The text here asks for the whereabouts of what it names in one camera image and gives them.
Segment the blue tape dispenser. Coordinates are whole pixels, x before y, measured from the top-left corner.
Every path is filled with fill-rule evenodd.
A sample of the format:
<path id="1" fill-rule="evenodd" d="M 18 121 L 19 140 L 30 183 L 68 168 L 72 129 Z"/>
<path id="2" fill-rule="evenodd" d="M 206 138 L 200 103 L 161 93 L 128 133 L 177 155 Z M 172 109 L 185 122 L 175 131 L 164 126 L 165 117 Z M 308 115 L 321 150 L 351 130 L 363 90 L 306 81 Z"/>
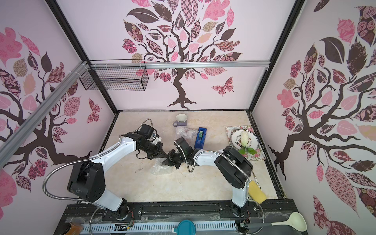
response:
<path id="1" fill-rule="evenodd" d="M 198 133 L 196 136 L 194 148 L 195 149 L 203 149 L 205 144 L 205 138 L 206 138 L 207 129 L 200 127 L 198 128 Z"/>

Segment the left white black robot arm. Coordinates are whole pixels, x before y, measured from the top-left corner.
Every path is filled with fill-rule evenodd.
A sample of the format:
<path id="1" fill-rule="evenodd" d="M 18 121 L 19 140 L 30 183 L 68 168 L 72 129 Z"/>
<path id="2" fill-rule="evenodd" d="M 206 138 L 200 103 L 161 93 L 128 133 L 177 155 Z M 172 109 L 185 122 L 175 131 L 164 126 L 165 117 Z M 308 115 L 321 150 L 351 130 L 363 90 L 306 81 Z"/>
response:
<path id="1" fill-rule="evenodd" d="M 105 173 L 134 151 L 143 151 L 150 158 L 164 156 L 161 137 L 157 133 L 149 136 L 141 132 L 129 132 L 120 136 L 115 145 L 91 160 L 75 163 L 69 179 L 68 191 L 80 199 L 118 215 L 127 213 L 129 211 L 127 201 L 106 188 Z"/>

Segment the clear bubble wrap sheet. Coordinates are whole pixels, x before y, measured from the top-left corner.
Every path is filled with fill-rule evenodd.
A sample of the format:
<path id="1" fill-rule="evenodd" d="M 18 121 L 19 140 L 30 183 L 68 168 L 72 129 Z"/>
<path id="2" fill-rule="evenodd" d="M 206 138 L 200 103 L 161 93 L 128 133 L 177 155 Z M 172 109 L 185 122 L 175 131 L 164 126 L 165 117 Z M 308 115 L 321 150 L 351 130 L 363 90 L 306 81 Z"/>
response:
<path id="1" fill-rule="evenodd" d="M 194 142 L 196 140 L 196 136 L 198 134 L 198 130 L 187 128 L 186 126 L 178 126 L 175 129 L 175 140 L 179 138 L 184 138 L 187 142 Z"/>
<path id="2" fill-rule="evenodd" d="M 162 159 L 157 159 L 151 167 L 150 172 L 152 175 L 166 175 L 173 172 L 173 167 L 163 164 Z"/>

